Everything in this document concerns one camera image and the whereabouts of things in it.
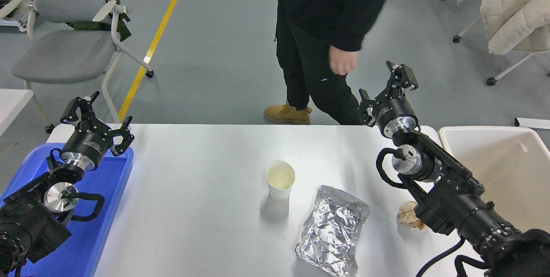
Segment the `person's hand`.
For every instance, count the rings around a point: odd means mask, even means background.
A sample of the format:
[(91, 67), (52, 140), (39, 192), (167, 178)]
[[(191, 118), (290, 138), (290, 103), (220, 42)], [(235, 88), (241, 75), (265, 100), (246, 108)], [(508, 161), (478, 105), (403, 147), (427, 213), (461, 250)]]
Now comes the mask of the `person's hand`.
[(328, 58), (331, 71), (335, 75), (346, 76), (350, 72), (356, 70), (359, 52), (348, 52), (330, 46)]

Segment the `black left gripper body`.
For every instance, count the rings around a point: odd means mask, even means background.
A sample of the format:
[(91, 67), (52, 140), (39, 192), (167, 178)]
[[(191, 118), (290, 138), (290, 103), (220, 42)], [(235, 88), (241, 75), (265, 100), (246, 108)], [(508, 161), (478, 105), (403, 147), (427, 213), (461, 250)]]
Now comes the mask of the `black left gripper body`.
[(100, 163), (113, 143), (112, 138), (75, 131), (64, 146), (64, 161), (68, 162), (73, 155), (83, 155), (92, 163)]

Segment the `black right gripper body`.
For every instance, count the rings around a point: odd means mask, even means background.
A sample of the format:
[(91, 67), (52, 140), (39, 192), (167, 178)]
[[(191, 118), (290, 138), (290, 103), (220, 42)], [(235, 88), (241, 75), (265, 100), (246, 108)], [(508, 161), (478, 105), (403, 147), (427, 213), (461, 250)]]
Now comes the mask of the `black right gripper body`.
[(375, 101), (378, 104), (373, 107), (373, 117), (379, 128), (385, 128), (387, 124), (398, 117), (410, 117), (414, 121), (411, 125), (414, 128), (418, 126), (418, 118), (405, 96), (393, 99), (382, 97), (376, 98)]

